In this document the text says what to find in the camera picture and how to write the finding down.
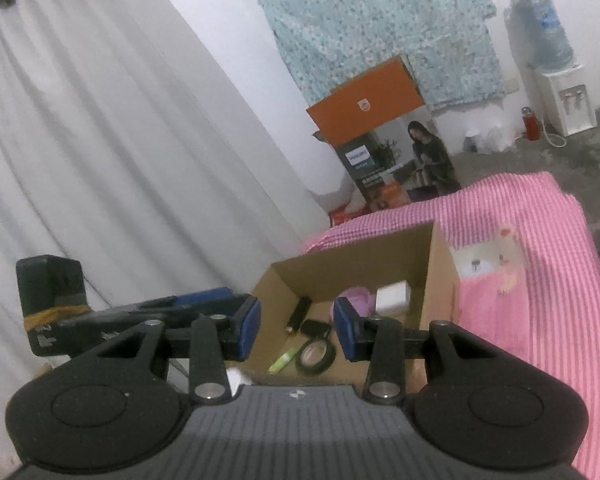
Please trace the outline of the white curtain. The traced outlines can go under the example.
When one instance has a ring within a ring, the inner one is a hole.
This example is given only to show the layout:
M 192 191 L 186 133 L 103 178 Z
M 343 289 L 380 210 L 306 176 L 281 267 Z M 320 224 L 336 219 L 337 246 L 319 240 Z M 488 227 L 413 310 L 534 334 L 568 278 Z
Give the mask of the white curtain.
M 326 216 L 237 96 L 209 104 L 124 0 L 0 1 L 0 454 L 40 366 L 15 266 L 79 260 L 96 308 L 247 290 Z

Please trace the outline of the blue water jug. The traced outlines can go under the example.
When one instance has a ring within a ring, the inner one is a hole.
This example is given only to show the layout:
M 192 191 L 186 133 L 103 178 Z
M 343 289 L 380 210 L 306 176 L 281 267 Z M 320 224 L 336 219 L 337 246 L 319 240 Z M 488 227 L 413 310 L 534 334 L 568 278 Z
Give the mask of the blue water jug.
M 569 67 L 574 52 L 554 0 L 513 0 L 509 18 L 518 32 L 526 63 L 541 72 Z

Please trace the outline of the pink plastic lid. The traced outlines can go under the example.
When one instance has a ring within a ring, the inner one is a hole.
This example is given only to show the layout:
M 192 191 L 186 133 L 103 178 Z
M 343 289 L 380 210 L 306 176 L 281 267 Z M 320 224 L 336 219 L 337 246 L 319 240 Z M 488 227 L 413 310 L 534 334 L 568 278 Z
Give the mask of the pink plastic lid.
M 368 318 L 375 313 L 376 297 L 366 287 L 348 288 L 340 294 L 340 298 L 347 299 L 363 318 Z

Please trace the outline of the black tape roll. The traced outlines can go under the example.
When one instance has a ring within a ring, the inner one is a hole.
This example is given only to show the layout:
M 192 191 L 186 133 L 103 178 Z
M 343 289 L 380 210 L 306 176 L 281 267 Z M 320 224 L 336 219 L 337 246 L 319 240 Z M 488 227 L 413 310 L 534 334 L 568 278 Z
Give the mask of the black tape roll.
M 296 370 L 301 375 L 315 376 L 324 373 L 334 364 L 336 348 L 326 338 L 314 338 L 302 344 L 296 356 Z

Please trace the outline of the red packaging bag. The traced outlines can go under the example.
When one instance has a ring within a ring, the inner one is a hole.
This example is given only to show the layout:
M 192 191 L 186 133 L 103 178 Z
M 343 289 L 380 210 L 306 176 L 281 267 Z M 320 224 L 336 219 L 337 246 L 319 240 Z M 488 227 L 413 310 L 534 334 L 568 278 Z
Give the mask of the red packaging bag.
M 360 218 L 360 217 L 366 216 L 366 214 L 372 213 L 369 206 L 365 206 L 364 208 L 361 208 L 357 211 L 350 211 L 350 212 L 347 212 L 346 209 L 347 209 L 347 206 L 343 205 L 337 209 L 329 211 L 328 216 L 329 216 L 330 226 L 332 228 L 334 228 L 335 226 L 341 226 L 343 223 L 347 223 L 353 219 Z

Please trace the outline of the white water dispenser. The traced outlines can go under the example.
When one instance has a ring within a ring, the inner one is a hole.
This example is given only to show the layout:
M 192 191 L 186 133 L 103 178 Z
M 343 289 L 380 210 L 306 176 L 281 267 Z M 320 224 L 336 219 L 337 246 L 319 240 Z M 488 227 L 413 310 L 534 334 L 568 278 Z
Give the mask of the white water dispenser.
M 597 127 L 594 106 L 588 95 L 586 69 L 573 64 L 564 70 L 534 70 L 545 119 L 565 138 Z

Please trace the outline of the black key fob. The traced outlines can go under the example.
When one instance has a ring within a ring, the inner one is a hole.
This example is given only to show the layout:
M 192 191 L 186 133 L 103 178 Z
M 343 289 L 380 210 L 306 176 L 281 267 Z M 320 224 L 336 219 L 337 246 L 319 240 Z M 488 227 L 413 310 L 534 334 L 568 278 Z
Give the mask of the black key fob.
M 310 339 L 328 339 L 332 332 L 329 323 L 308 318 L 300 326 L 300 333 Z

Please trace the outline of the black cylinder battery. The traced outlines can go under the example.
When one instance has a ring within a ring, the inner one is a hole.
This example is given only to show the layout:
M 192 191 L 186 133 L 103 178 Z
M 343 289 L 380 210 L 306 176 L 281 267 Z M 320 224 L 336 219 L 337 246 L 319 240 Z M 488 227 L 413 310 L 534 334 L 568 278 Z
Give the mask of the black cylinder battery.
M 296 307 L 291 313 L 291 316 L 286 324 L 285 330 L 289 335 L 295 334 L 300 330 L 300 327 L 306 318 L 312 306 L 312 299 L 308 296 L 302 296 Z

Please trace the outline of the pink checkered cloth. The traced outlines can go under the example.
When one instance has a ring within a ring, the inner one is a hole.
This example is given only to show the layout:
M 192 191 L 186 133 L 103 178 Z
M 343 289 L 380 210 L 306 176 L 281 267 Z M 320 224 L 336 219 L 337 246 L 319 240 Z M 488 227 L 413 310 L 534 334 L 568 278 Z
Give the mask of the pink checkered cloth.
M 314 252 L 438 222 L 453 247 L 509 224 L 526 257 L 530 361 L 570 385 L 588 408 L 574 466 L 600 479 L 600 258 L 580 203 L 547 172 L 496 174 L 452 195 L 368 214 L 304 243 Z

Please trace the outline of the orange appliance carton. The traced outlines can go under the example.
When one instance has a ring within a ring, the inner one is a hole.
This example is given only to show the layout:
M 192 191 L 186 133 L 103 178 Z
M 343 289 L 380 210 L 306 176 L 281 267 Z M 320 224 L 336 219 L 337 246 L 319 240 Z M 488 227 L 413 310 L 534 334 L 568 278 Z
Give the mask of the orange appliance carton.
M 340 84 L 308 114 L 316 136 L 335 150 L 372 211 L 462 188 L 434 118 L 400 58 Z

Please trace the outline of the teal floral wall cloth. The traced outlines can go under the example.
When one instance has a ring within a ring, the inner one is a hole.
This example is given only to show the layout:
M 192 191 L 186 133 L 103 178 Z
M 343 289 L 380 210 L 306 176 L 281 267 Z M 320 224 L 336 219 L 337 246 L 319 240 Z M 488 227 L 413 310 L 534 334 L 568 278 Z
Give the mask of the teal floral wall cloth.
M 291 78 L 310 105 L 400 58 L 434 110 L 501 99 L 486 22 L 492 0 L 259 0 Z

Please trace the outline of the green marker pen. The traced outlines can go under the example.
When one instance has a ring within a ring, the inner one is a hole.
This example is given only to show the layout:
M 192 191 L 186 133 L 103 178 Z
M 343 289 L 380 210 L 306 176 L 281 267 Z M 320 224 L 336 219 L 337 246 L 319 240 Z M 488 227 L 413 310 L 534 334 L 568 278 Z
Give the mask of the green marker pen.
M 280 373 L 296 358 L 297 354 L 298 350 L 296 348 L 286 350 L 268 367 L 268 374 Z

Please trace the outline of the white square box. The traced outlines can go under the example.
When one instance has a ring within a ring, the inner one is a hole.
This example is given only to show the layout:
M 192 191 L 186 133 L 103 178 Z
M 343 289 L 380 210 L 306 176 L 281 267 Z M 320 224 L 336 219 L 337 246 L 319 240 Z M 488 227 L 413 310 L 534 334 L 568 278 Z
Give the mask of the white square box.
M 407 281 L 379 287 L 376 290 L 375 312 L 389 318 L 406 313 L 410 308 L 411 293 L 412 289 Z

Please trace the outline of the brown cardboard box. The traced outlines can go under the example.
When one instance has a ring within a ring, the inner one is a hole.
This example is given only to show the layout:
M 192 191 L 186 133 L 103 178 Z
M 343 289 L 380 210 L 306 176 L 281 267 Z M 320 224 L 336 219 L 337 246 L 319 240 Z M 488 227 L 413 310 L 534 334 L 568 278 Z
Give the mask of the brown cardboard box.
M 309 318 L 328 322 L 332 302 L 345 290 L 364 287 L 376 292 L 402 281 L 412 289 L 408 311 L 397 317 L 406 328 L 426 330 L 434 320 L 457 321 L 460 279 L 452 252 L 434 222 L 272 264 L 251 292 L 261 303 L 261 326 L 249 359 L 238 367 L 261 384 L 361 388 L 368 364 L 348 361 L 341 350 L 334 364 L 314 377 L 300 374 L 294 364 L 277 374 L 268 369 L 286 351 L 299 349 L 306 341 L 305 336 L 286 332 L 302 297 L 312 300 Z

